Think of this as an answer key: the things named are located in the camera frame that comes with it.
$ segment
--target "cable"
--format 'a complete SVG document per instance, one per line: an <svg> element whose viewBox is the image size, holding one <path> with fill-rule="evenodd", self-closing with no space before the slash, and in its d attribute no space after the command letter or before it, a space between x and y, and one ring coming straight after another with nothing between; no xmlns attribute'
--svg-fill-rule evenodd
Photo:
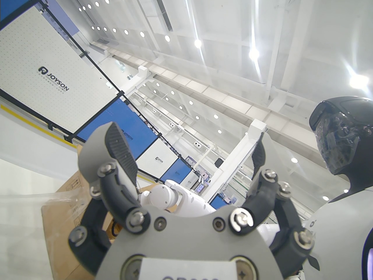
<svg viewBox="0 0 373 280"><path fill-rule="evenodd" d="M112 235L113 235L114 237L117 237L118 235L114 233L114 228L115 228L115 226L116 226L116 221L114 220L114 221L113 221L113 225L112 225Z"/></svg>

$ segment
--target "white robot body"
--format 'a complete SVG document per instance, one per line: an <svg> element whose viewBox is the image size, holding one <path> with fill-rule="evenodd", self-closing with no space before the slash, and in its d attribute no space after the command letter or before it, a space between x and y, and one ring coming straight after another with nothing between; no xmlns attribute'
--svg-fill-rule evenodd
<svg viewBox="0 0 373 280"><path fill-rule="evenodd" d="M313 214L305 227L315 238L311 256L320 270L307 260L303 264L307 280L362 279L363 247L373 228L372 210L373 187L370 187L325 204Z"/></svg>

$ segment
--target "ceiling light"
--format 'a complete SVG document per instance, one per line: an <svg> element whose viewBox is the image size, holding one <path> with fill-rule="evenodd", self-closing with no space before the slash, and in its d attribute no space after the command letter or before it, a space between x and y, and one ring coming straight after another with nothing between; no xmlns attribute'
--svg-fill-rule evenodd
<svg viewBox="0 0 373 280"><path fill-rule="evenodd" d="M196 40L194 41L194 45L199 49L199 48L201 48L201 46L202 46L202 41L200 41L199 39L196 39Z"/></svg>
<svg viewBox="0 0 373 280"><path fill-rule="evenodd" d="M256 48L252 48L249 52L249 58L253 61L258 60L259 57L259 51Z"/></svg>
<svg viewBox="0 0 373 280"><path fill-rule="evenodd" d="M352 88L366 88L368 84L368 77L362 75L352 75L350 79L350 85Z"/></svg>

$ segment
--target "white panel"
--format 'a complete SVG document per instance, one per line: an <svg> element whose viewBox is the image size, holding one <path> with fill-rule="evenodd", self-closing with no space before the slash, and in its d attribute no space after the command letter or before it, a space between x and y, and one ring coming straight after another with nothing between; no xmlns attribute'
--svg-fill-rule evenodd
<svg viewBox="0 0 373 280"><path fill-rule="evenodd" d="M177 75L173 80L182 85L187 85L191 81L190 79L181 75Z"/></svg>
<svg viewBox="0 0 373 280"><path fill-rule="evenodd" d="M138 60L136 60L135 64L136 65L141 65L144 62L145 62L144 60L138 59Z"/></svg>
<svg viewBox="0 0 373 280"><path fill-rule="evenodd" d="M258 120L264 120L267 114L268 111L265 111L254 106L252 106L246 113L247 116L250 116L251 118L257 118Z"/></svg>
<svg viewBox="0 0 373 280"><path fill-rule="evenodd" d="M265 120L265 123L278 131L281 131L281 129L285 126L285 124L288 122L289 119L284 118L282 116L276 115L274 113L270 113L267 119Z"/></svg>
<svg viewBox="0 0 373 280"><path fill-rule="evenodd" d="M175 78L176 76L177 76L177 74L175 74L174 72L172 72L172 71L164 71L163 73L162 73L162 76L164 76L164 77L166 77L166 78L169 78L169 79L173 79L173 78Z"/></svg>
<svg viewBox="0 0 373 280"><path fill-rule="evenodd" d="M199 92L199 93L202 93L206 88L207 86L206 85L203 85L199 82L196 82L196 81L190 81L187 85L186 85L188 88L191 88L192 90L195 90L196 92Z"/></svg>
<svg viewBox="0 0 373 280"><path fill-rule="evenodd" d="M1 30L0 44L1 89L71 132L115 97L36 8Z"/></svg>
<svg viewBox="0 0 373 280"><path fill-rule="evenodd" d="M295 125L293 123L288 123L282 129L282 132L317 150L316 138L312 131Z"/></svg>
<svg viewBox="0 0 373 280"><path fill-rule="evenodd" d="M177 156L170 148L157 139L144 154L136 160L139 169L156 178L161 178L167 169L176 161Z"/></svg>
<svg viewBox="0 0 373 280"><path fill-rule="evenodd" d="M221 102L222 104L225 104L228 107L231 107L241 113L246 113L248 109L250 109L251 105L247 104L237 98L234 98L232 96L227 96L225 99Z"/></svg>
<svg viewBox="0 0 373 280"><path fill-rule="evenodd" d="M223 99L225 99L225 97L227 97L226 94L219 92L211 87L208 87L202 94L218 102L221 102Z"/></svg>

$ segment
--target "ceiling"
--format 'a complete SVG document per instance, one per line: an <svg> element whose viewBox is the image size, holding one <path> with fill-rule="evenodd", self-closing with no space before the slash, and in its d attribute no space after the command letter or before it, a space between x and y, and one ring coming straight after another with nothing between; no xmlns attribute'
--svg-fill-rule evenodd
<svg viewBox="0 0 373 280"><path fill-rule="evenodd" d="M364 90L349 81L373 74L373 0L71 1L73 17L94 26L82 29L91 39L264 106L285 91L286 116L308 118L331 97L370 96L372 80Z"/></svg>

